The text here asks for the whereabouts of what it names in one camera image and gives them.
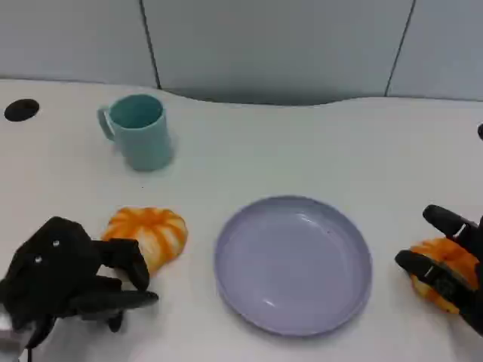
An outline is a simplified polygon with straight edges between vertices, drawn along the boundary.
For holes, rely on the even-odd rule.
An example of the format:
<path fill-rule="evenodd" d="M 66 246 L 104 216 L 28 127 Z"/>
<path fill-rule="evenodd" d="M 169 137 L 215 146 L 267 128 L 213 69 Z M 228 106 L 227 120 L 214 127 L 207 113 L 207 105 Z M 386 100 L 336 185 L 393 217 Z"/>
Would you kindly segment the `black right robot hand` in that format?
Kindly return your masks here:
<path fill-rule="evenodd" d="M 482 334 L 482 223 L 430 204 L 423 218 L 441 238 L 426 239 L 395 256 L 417 294 Z"/>

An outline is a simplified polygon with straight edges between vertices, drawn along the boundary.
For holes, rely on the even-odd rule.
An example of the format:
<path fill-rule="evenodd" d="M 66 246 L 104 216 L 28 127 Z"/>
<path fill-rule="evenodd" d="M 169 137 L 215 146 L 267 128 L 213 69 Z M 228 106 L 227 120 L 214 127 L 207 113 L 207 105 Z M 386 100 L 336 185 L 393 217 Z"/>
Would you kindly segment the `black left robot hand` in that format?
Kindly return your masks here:
<path fill-rule="evenodd" d="M 138 241 L 91 238 L 54 216 L 23 243 L 1 281 L 1 304 L 14 330 L 58 318 L 107 319 L 158 301 Z"/>

